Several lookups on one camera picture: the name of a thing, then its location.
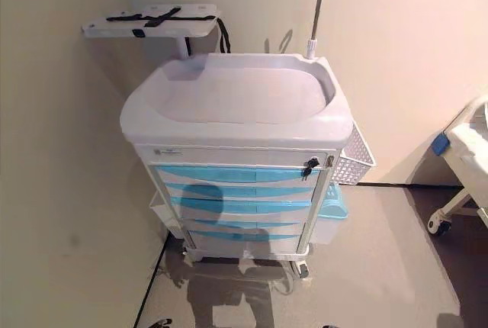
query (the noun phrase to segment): side basket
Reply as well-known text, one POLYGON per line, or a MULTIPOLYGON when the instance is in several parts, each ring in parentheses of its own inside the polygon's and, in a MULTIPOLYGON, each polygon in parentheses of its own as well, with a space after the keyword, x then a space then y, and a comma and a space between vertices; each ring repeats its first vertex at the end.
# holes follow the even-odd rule
POLYGON ((357 185, 372 166, 376 166, 373 154, 354 122, 351 137, 342 150, 332 175, 332 182, 357 185))

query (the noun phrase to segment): floor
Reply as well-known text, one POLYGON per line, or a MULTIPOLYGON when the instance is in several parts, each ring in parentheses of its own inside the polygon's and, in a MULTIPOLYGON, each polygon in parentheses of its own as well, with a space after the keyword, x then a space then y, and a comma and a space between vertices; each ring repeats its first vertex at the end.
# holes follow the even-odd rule
POLYGON ((488 230, 465 216, 438 239, 424 228, 453 190, 345 186, 342 193, 349 217, 329 245, 313 245, 304 280, 280 262, 192 265, 170 240, 138 327, 161 319, 173 328, 486 326, 488 230))

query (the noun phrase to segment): wall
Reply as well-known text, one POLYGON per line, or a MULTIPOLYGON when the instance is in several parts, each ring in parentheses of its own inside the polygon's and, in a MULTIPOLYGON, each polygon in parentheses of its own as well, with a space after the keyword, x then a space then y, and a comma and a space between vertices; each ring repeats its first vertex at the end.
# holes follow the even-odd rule
MULTIPOLYGON (((131 2, 216 3, 236 53, 281 52, 291 31, 287 52, 303 54, 315 6, 315 0, 131 2)), ((317 53, 330 61, 376 156, 366 182, 456 183, 426 151, 467 101, 488 90, 487 6, 488 0, 323 0, 317 53)))
POLYGON ((0 2, 4 328, 132 326, 149 283, 154 187, 118 123, 146 69, 80 31, 125 4, 0 2))

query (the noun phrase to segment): wheel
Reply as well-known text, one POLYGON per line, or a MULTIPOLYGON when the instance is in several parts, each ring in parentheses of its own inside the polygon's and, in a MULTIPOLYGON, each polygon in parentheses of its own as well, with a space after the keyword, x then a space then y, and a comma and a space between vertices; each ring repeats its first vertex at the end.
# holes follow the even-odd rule
POLYGON ((451 229, 451 221, 442 213, 441 210, 437 210, 429 219, 427 223, 427 230, 433 236, 441 236, 446 234, 451 229))
POLYGON ((307 278, 309 275, 308 265, 305 261, 291 261, 291 269, 293 269, 298 278, 307 278))
POLYGON ((308 273, 308 267, 307 265, 301 265, 300 266, 300 274, 299 274, 299 277, 300 278, 307 278, 309 275, 308 273))

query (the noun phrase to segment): lock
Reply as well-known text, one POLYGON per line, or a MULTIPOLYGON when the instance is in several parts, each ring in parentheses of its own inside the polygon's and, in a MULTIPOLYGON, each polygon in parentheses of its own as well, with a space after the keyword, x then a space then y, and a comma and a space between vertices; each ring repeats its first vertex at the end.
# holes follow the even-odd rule
POLYGON ((312 169, 320 165, 317 158, 312 158, 305 163, 305 169, 302 171, 303 180, 306 181, 307 177, 312 173, 312 169))

